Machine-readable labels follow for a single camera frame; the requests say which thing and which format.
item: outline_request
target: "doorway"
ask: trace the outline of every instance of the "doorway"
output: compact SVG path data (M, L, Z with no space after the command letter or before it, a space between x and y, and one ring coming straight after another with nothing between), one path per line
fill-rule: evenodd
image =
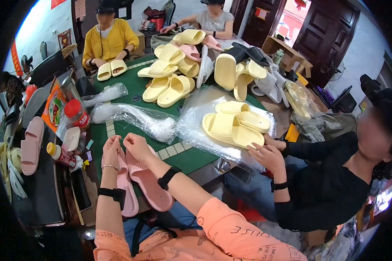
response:
M287 0L274 36L282 35L285 43L293 47L310 7L311 0Z

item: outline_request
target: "chair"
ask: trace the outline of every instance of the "chair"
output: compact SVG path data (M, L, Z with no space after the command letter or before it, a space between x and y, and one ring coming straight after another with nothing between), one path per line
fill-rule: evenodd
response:
M176 10L176 4L173 2L173 0L168 0L168 2L164 5L163 9L164 13L166 14L167 26L170 26L172 21L172 15Z
M38 88L45 86L55 77L58 77L68 71L66 61L61 50L50 55L43 60L30 73L30 84L36 85Z

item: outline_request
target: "black shirt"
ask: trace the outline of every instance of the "black shirt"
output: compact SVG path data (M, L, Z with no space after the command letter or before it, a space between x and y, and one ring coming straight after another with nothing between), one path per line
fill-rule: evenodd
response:
M288 177L289 202L276 202L280 227L304 232L341 225L363 206L370 185L343 167L358 151L357 135L348 132L317 143L289 142L284 153L322 161Z

